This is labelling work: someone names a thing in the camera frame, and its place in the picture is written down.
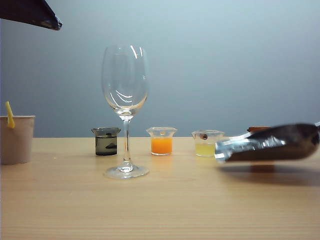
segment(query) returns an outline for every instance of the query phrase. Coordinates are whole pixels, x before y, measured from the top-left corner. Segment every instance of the small plastic cup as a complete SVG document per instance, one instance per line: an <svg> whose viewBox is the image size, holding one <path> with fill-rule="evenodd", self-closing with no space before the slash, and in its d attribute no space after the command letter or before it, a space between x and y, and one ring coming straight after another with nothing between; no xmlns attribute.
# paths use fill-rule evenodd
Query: small plastic cup
<svg viewBox="0 0 320 240"><path fill-rule="evenodd" d="M172 137L177 131L174 127L154 126L146 130L151 136L151 154L169 155L172 152Z"/></svg>
<svg viewBox="0 0 320 240"><path fill-rule="evenodd" d="M31 160L34 115L13 116L14 128L7 127L8 117L0 116L1 164L23 164Z"/></svg>
<svg viewBox="0 0 320 240"><path fill-rule="evenodd" d="M110 156L117 154L117 134L121 131L118 127L95 127L91 131L95 135L95 154Z"/></svg>
<svg viewBox="0 0 320 240"><path fill-rule="evenodd" d="M218 130L201 129L191 133L195 143L195 155L201 157L213 157L215 144L221 140L225 133Z"/></svg>

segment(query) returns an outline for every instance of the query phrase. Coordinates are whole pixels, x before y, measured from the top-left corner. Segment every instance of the wine glass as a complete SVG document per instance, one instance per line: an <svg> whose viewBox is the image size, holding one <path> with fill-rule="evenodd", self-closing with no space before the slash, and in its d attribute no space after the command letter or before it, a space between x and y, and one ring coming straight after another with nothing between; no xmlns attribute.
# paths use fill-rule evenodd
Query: wine glass
<svg viewBox="0 0 320 240"><path fill-rule="evenodd" d="M105 176L128 179L146 175L149 170L132 164L129 124L145 103L149 84L146 52L133 45L107 47L102 64L102 90L113 111L123 121L124 157L122 164L106 170Z"/></svg>

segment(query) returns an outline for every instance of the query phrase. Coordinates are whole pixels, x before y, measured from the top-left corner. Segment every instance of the beige paper cup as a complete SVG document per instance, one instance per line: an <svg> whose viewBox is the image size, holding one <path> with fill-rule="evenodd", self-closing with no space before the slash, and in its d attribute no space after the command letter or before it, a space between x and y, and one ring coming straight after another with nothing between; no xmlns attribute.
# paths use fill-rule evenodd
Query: beige paper cup
<svg viewBox="0 0 320 240"><path fill-rule="evenodd" d="M2 165L27 163L31 160L35 117L13 116L15 128L7 127L8 117L0 116L0 145Z"/></svg>

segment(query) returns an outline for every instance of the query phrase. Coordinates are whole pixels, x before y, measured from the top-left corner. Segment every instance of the orange liquid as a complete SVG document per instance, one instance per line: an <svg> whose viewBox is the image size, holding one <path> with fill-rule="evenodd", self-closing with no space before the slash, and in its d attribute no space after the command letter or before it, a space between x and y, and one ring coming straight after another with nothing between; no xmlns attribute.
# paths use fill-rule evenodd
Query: orange liquid
<svg viewBox="0 0 320 240"><path fill-rule="evenodd" d="M153 137L151 139L151 152L155 154L169 154L172 152L171 137Z"/></svg>

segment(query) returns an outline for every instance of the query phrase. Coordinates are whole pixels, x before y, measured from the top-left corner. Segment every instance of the straw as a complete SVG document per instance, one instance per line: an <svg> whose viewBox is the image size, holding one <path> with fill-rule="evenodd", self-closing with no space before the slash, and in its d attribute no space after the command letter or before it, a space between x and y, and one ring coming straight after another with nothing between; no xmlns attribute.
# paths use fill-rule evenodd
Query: straw
<svg viewBox="0 0 320 240"><path fill-rule="evenodd" d="M6 101L4 104L5 104L6 110L8 112L8 125L7 125L7 127L14 129L16 124L14 121L14 114L12 113L10 103L9 103L9 101Z"/></svg>

